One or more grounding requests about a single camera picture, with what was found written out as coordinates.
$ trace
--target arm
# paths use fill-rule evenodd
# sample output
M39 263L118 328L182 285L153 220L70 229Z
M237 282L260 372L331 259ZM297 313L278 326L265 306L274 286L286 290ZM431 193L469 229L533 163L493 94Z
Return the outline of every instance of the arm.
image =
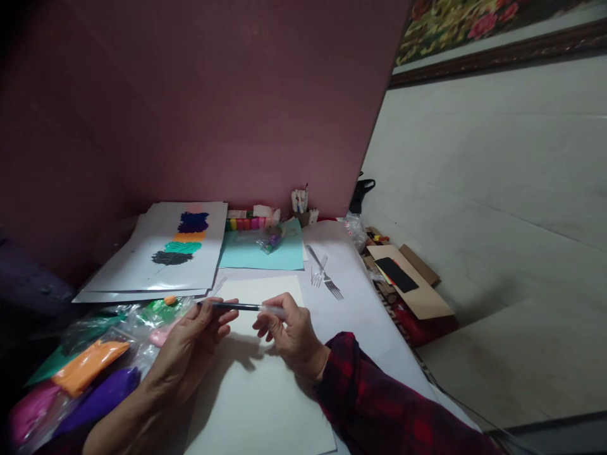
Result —
M35 455L149 452L199 386L216 346L230 333L227 324L238 316L237 310L214 310L210 301L221 299L195 306L173 327L145 379L110 414L50 440Z
M316 396L352 453L499 453L485 435L382 372L353 334L327 345Z
M485 435L382 372L353 334L339 334L323 346L310 312L289 294L264 304L285 309L286 327L275 315L261 313L253 325L257 335L274 338L286 364L317 384L318 402L352 454L499 453Z

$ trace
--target black rectangle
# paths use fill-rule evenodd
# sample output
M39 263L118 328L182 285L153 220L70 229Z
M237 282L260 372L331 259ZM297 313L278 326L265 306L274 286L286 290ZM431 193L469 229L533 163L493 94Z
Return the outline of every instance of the black rectangle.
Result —
M392 258L377 259L375 263L388 275L388 278L394 281L403 294L419 288L417 283Z

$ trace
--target hand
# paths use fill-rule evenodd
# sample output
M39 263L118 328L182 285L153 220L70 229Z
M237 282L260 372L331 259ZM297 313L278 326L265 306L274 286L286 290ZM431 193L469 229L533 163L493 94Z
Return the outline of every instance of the hand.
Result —
M215 348L230 333L228 322L238 310L213 309L209 298L195 305L171 330L152 368L142 381L145 394L161 401L185 403L208 371ZM238 299L229 302L238 303Z
M274 338L278 353L297 375L320 382L331 350L316 338L308 309L297 306L289 293L266 300L263 305L282 306L286 328L276 315L260 313L253 324L257 336L267 334L266 341Z

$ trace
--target table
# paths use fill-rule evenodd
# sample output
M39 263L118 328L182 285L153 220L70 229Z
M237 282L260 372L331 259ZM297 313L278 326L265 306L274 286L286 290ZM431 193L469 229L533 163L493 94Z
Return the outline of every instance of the table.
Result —
M296 275L303 301L310 310L314 330L321 342L325 343L339 332L353 332L360 347L384 372L420 395L442 404L467 425L477 428L453 401L440 394L427 381L415 356L377 297L367 268L342 223L322 221L303 231L303 242L310 245L318 257L324 254L328 256L326 272L341 290L344 300L336 300L324 286L317 289L310 284L311 262L304 262L303 271L218 269L216 282L223 277L242 280ZM156 453L183 453L194 398L184 406ZM335 441L336 453L350 453L337 435Z

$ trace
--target light blue paper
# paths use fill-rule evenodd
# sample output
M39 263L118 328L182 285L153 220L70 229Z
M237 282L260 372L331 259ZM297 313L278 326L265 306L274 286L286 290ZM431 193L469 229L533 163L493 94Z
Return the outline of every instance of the light blue paper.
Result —
M288 236L276 251L266 254L254 241L237 241L238 232L223 237L219 266L234 269L301 270L304 268L302 227L298 219L285 223Z

